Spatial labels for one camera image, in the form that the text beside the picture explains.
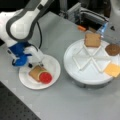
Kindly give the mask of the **white blue gripper body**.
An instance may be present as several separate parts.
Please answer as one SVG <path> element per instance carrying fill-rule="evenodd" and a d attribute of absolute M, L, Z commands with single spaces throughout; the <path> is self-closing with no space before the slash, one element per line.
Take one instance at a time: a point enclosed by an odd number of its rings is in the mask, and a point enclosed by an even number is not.
<path fill-rule="evenodd" d="M 12 65 L 16 67 L 29 63 L 39 63 L 44 54 L 34 45 L 28 42 L 16 43 L 8 48 L 8 53 L 13 57 Z"/>

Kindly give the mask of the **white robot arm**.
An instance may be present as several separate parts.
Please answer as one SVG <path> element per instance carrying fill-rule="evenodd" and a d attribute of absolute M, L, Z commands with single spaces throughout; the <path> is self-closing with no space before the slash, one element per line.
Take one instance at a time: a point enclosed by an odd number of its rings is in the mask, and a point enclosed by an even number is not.
<path fill-rule="evenodd" d="M 26 63 L 39 63 L 44 54 L 29 43 L 34 27 L 54 0 L 30 0 L 20 10 L 0 13 L 0 39 L 13 57 L 13 66 L 24 66 Z"/>

